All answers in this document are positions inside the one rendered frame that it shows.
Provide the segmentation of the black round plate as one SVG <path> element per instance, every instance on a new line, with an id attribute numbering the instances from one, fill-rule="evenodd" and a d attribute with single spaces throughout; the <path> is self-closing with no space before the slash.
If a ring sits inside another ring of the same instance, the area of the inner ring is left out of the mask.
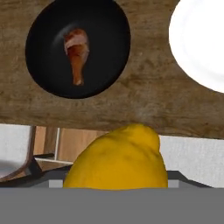
<path id="1" fill-rule="evenodd" d="M 64 36 L 86 32 L 89 55 L 84 83 L 73 84 Z M 70 99 L 88 98 L 110 87 L 130 55 L 130 26 L 114 0 L 54 0 L 33 22 L 25 44 L 27 69 L 45 91 Z"/>

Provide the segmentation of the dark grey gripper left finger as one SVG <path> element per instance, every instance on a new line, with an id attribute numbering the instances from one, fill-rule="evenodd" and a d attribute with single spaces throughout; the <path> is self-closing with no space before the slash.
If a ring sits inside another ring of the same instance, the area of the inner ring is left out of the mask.
<path id="1" fill-rule="evenodd" d="M 69 170 L 70 166 L 63 166 L 57 169 L 43 171 L 40 174 L 17 178 L 12 181 L 12 186 L 61 188 Z"/>

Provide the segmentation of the dark brown chair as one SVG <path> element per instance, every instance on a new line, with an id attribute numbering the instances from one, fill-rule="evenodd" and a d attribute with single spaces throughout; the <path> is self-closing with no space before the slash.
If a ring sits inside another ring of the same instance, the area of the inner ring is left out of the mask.
<path id="1" fill-rule="evenodd" d="M 16 177 L 33 159 L 36 128 L 0 123 L 0 182 Z"/>

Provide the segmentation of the brown chicken drumstick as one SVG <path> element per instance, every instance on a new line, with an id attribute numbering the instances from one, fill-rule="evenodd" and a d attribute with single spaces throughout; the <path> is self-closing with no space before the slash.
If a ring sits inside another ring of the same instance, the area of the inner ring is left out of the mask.
<path id="1" fill-rule="evenodd" d="M 64 48 L 72 67 L 73 84 L 82 85 L 82 69 L 89 54 L 88 35 L 82 29 L 70 31 L 64 36 Z"/>

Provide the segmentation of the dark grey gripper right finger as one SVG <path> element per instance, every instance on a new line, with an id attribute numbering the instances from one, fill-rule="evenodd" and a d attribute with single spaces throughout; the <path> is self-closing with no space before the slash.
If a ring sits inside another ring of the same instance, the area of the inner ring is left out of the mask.
<path id="1" fill-rule="evenodd" d="M 179 171 L 168 171 L 167 174 L 169 188 L 209 188 L 209 185 L 190 180 Z"/>

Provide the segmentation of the white bowl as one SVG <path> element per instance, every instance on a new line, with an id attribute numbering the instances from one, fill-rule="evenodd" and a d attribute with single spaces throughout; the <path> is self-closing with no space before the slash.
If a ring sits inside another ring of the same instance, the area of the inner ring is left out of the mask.
<path id="1" fill-rule="evenodd" d="M 224 0 L 180 0 L 171 15 L 169 44 L 190 78 L 224 94 Z"/>

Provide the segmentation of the yellow lemon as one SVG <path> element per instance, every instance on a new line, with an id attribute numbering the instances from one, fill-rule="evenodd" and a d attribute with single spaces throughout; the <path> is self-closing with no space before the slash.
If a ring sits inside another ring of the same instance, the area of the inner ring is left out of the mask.
<path id="1" fill-rule="evenodd" d="M 166 188 L 168 176 L 158 134 L 131 124 L 94 140 L 75 160 L 65 188 L 130 190 Z"/>

